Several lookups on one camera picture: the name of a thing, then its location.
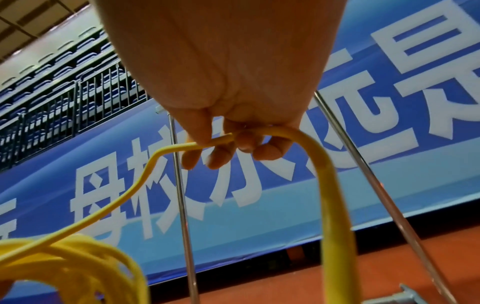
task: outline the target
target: metal fence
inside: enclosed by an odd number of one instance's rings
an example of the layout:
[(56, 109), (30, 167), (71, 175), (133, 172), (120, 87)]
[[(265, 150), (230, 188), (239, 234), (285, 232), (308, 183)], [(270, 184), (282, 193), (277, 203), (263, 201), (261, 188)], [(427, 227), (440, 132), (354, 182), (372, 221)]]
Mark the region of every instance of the metal fence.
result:
[(118, 59), (59, 84), (0, 117), (0, 172), (148, 99)]

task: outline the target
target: red floor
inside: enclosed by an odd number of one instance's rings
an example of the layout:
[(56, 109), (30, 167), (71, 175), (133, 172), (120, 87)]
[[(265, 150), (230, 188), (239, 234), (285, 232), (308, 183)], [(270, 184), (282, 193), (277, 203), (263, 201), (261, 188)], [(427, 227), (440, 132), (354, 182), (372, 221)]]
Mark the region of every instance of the red floor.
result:
[[(453, 286), (459, 303), (480, 304), (480, 227), (424, 242)], [(407, 245), (359, 257), (365, 299), (399, 292), (404, 283), (429, 304), (444, 303), (420, 262)], [(203, 304), (310, 304), (322, 303), (322, 268), (312, 267), (201, 295)], [(171, 304), (187, 304), (181, 299)]]

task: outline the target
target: coiled yellow cable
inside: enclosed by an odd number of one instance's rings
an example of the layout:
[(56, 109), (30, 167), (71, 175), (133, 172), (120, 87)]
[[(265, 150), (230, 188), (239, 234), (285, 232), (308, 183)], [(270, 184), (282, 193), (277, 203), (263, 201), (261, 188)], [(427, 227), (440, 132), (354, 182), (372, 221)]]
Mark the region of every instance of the coiled yellow cable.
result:
[[(355, 239), (337, 174), (327, 153), (314, 139), (299, 130), (265, 127), (251, 131), (291, 139), (300, 144), (312, 160), (320, 189), (325, 301), (328, 304), (360, 304)], [(99, 303), (96, 293), (103, 294), (106, 303), (150, 303), (147, 281), (130, 257), (112, 246), (74, 233), (129, 200), (146, 182), (161, 156), (217, 146), (233, 139), (232, 134), (227, 134), (212, 139), (206, 146), (186, 143), (161, 148), (151, 156), (140, 179), (101, 210), (39, 240), (0, 241), (0, 293), (13, 281), (36, 280), (55, 287), (65, 304)], [(120, 263), (129, 273), (119, 267)]]

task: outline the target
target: pole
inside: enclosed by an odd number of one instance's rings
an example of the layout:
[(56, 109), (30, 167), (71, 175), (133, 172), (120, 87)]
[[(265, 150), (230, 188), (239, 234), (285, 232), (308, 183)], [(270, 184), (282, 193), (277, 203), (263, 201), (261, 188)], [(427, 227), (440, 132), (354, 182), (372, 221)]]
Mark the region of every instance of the pole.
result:
[(360, 151), (357, 149), (355, 144), (353, 143), (350, 136), (347, 134), (345, 129), (339, 123), (335, 114), (332, 112), (328, 104), (326, 103), (325, 99), (321, 96), (318, 91), (315, 91), (314, 98), (320, 107), (323, 114), (326, 116), (328, 122), (331, 124), (335, 132), (340, 137), (341, 141), (345, 145), (346, 149), (355, 160), (356, 164), (360, 168), (360, 170), (365, 175), (366, 179), (370, 183), (370, 186), (373, 188), (375, 193), (377, 194), (378, 198), (380, 199), (381, 203), (384, 205), (385, 209), (387, 209), (388, 213), (392, 217), (393, 221), (400, 229), (403, 237), (407, 241), (407, 243), (412, 247), (415, 254), (420, 258), (423, 266), (426, 268), (427, 272), (429, 273), (431, 280), (439, 293), (445, 298), (448, 304), (458, 304), (457, 300), (455, 299), (454, 295), (450, 291), (449, 283), (445, 279), (444, 275), (440, 272), (438, 267), (432, 261), (429, 254), (425, 251), (424, 247), (422, 246), (421, 240), (419, 236), (415, 233), (415, 230), (410, 226), (407, 219), (405, 219), (404, 215), (400, 212), (398, 207), (395, 205), (392, 198), (389, 196), (387, 191), (383, 188), (382, 184), (379, 182), (375, 174), (373, 173), (372, 169), (368, 165), (368, 163), (364, 160)]
[[(175, 131), (175, 120), (169, 114), (170, 122), (170, 138), (171, 143), (177, 143), (177, 133)], [(185, 206), (185, 196), (182, 184), (182, 172), (179, 164), (179, 154), (173, 154), (173, 165), (175, 167), (176, 194), (178, 197), (178, 209), (180, 212), (181, 236), (183, 239), (183, 251), (185, 252), (186, 275), (188, 279), (188, 290), (190, 292), (191, 304), (200, 304), (199, 290), (197, 288), (197, 276), (195, 274), (194, 255), (192, 252), (192, 244), (190, 242), (189, 223), (187, 219), (187, 209)]]

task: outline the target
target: banner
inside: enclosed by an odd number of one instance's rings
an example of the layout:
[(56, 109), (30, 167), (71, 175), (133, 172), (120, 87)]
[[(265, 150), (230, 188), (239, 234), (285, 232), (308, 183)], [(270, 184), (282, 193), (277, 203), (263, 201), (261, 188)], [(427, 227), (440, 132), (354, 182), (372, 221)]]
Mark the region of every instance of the banner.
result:
[[(350, 1), (318, 87), (405, 214), (480, 197), (480, 1)], [(118, 198), (171, 144), (166, 112), (139, 105), (0, 175), (0, 236), (41, 237)], [(213, 122), (214, 136), (222, 119)], [(314, 101), (301, 127), (328, 151), (355, 229), (390, 218)], [(186, 134), (177, 126), (179, 142)], [(276, 161), (237, 151), (218, 171), (183, 170), (196, 270), (321, 237), (313, 167), (297, 145)], [(125, 205), (83, 233), (132, 256), (149, 283), (185, 275), (172, 156)], [(53, 303), (20, 282), (5, 303)]]

